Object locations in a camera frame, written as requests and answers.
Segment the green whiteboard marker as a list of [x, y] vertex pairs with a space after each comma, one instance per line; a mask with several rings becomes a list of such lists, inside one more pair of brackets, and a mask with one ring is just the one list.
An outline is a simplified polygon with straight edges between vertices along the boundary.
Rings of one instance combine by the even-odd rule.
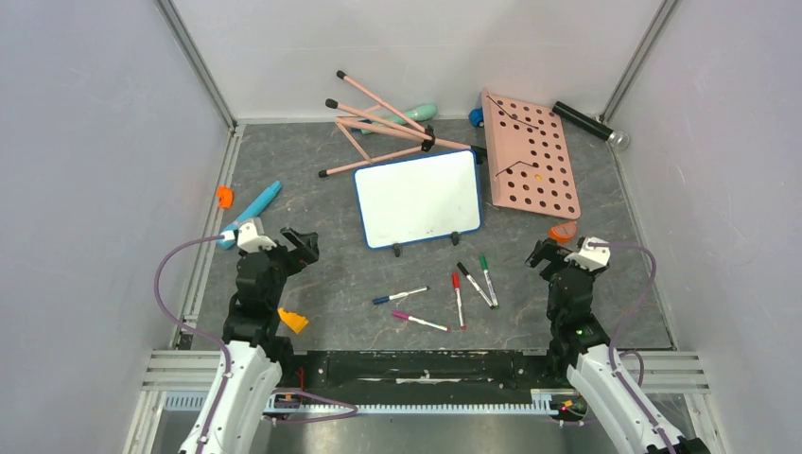
[[491, 304], [492, 304], [492, 308], [499, 308], [497, 294], [495, 292], [495, 289], [494, 289], [494, 286], [493, 286], [493, 283], [492, 283], [492, 278], [491, 278], [491, 274], [489, 272], [488, 262], [487, 262], [486, 256], [484, 254], [481, 254], [479, 256], [479, 262], [480, 262], [482, 273], [483, 273], [483, 276], [484, 276], [484, 279], [485, 279], [485, 282], [486, 282], [486, 285], [487, 285], [487, 288], [488, 288], [488, 292], [489, 292], [489, 297], [490, 297], [490, 301], [491, 301]]

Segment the blue framed whiteboard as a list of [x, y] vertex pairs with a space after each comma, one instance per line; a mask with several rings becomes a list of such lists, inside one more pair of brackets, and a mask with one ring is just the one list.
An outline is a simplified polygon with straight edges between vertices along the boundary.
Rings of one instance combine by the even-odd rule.
[[482, 225], [471, 149], [365, 166], [353, 179], [365, 243], [372, 250], [471, 233]]

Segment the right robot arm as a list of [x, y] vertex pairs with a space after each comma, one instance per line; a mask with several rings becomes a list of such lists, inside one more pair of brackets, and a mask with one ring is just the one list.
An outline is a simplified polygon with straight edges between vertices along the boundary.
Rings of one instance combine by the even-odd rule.
[[527, 266], [543, 268], [548, 284], [547, 375], [580, 394], [620, 453], [707, 453], [702, 439], [687, 437], [659, 414], [625, 369], [617, 338], [592, 312], [596, 278], [608, 269], [614, 247], [588, 237], [572, 251], [547, 238], [527, 258]]

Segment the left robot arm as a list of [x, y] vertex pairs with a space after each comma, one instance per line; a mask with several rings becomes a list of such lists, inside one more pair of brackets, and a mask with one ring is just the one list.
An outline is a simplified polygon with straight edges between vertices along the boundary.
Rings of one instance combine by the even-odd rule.
[[216, 374], [182, 453], [247, 453], [277, 385], [297, 373], [289, 338], [277, 335], [279, 305], [288, 278], [316, 263], [319, 236], [284, 228], [282, 245], [250, 218], [220, 235], [239, 249], [236, 291], [228, 305]]

